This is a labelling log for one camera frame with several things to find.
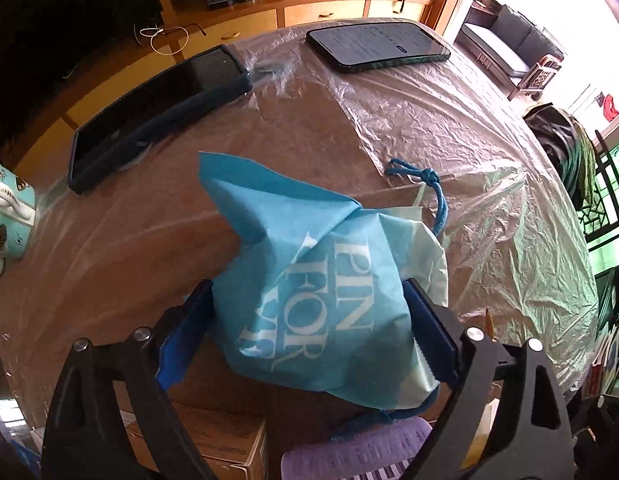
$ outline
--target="sofa cushion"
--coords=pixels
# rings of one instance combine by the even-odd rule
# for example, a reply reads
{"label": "sofa cushion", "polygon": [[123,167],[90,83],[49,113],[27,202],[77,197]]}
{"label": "sofa cushion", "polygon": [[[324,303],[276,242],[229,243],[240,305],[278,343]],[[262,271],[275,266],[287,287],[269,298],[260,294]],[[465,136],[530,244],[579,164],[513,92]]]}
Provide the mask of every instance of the sofa cushion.
{"label": "sofa cushion", "polygon": [[533,25],[521,13],[503,6],[491,31],[505,41],[513,51],[516,51],[525,41]]}
{"label": "sofa cushion", "polygon": [[491,57],[510,77],[523,77],[528,72],[529,66],[525,64],[525,61],[490,29],[465,23],[461,27],[461,32]]}
{"label": "sofa cushion", "polygon": [[547,28],[543,27],[543,29],[541,30],[541,32],[543,33],[543,36],[545,36],[548,40],[550,40],[552,42],[552,44],[558,49],[560,50],[561,54],[563,55],[562,57],[558,58],[561,61],[563,61],[565,59],[565,56],[567,55],[567,51],[565,50],[565,47],[560,43],[560,41],[558,41],[558,39],[556,38],[556,36],[554,36],[550,31],[547,30]]}
{"label": "sofa cushion", "polygon": [[536,27],[529,32],[523,44],[516,50],[516,53],[529,66],[539,62],[545,54],[552,54],[552,56],[558,57],[559,60],[563,61],[563,53]]}

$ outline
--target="book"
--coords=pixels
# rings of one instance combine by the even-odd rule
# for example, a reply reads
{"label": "book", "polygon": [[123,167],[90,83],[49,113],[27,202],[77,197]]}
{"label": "book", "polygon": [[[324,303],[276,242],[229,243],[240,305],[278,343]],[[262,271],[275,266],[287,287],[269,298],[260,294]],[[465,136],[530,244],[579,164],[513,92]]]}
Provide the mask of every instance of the book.
{"label": "book", "polygon": [[605,327],[599,332],[594,347],[595,355],[590,368],[588,387],[585,390],[587,397],[600,395],[603,386],[603,370],[605,369],[605,357],[611,340],[609,328]]}
{"label": "book", "polygon": [[603,370],[603,388],[605,394],[616,378],[616,369],[619,363],[619,328],[616,326],[609,337],[609,345],[603,358],[605,370]]}

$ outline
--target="clear plastic sheet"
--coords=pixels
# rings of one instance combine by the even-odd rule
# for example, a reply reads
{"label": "clear plastic sheet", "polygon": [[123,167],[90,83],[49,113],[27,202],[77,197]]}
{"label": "clear plastic sheet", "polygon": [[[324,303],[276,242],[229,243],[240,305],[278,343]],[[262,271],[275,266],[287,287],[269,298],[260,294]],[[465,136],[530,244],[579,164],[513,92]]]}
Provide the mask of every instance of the clear plastic sheet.
{"label": "clear plastic sheet", "polygon": [[[411,205],[419,195],[422,185],[384,176],[390,158],[434,168],[449,204],[449,307],[478,326],[489,307],[502,342],[541,339],[563,390],[580,375],[595,335],[595,283],[569,197],[522,118],[453,47],[447,62],[342,75],[305,44],[315,27],[235,44],[254,91],[174,132],[93,192],[67,190],[67,144],[29,178],[43,193],[40,220],[24,258],[0,279],[0,352],[30,424],[45,423],[73,340],[104,344],[151,326],[237,253],[238,238],[198,182],[199,150],[252,158],[369,207]],[[420,204],[432,226],[431,189]],[[209,342],[170,395],[267,411],[292,428],[304,416],[309,433],[308,420],[329,426],[326,417],[356,410],[328,394],[237,378]],[[308,402],[331,408],[306,412]]]}

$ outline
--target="drawstring cord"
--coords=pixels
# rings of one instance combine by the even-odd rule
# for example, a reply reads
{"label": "drawstring cord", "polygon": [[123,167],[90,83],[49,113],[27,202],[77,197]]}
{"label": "drawstring cord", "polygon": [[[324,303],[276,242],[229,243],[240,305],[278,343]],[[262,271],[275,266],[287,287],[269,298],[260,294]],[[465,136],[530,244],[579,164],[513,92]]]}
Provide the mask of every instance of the drawstring cord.
{"label": "drawstring cord", "polygon": [[441,179],[438,174],[432,168],[425,168],[419,170],[416,166],[412,166],[410,163],[401,160],[400,158],[392,158],[390,160],[390,166],[385,169],[385,174],[400,174],[400,175],[412,175],[419,177],[427,186],[432,187],[436,193],[436,200],[438,200],[438,209],[436,210],[436,219],[432,232],[434,236],[438,236],[445,227],[447,221],[447,201],[443,196],[443,188],[441,188]]}

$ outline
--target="blue drawstring bag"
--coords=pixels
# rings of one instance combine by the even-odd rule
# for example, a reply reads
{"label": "blue drawstring bag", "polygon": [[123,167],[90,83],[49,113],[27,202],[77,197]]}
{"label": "blue drawstring bag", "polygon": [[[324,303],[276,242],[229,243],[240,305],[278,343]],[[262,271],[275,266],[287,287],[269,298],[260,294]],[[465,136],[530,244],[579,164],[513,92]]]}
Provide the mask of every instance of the blue drawstring bag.
{"label": "blue drawstring bag", "polygon": [[401,282],[416,278],[442,305],[448,283],[421,208],[365,209],[238,156],[201,153],[200,163],[203,187],[242,241],[213,287],[230,367],[373,408],[420,406],[438,383],[414,341]]}

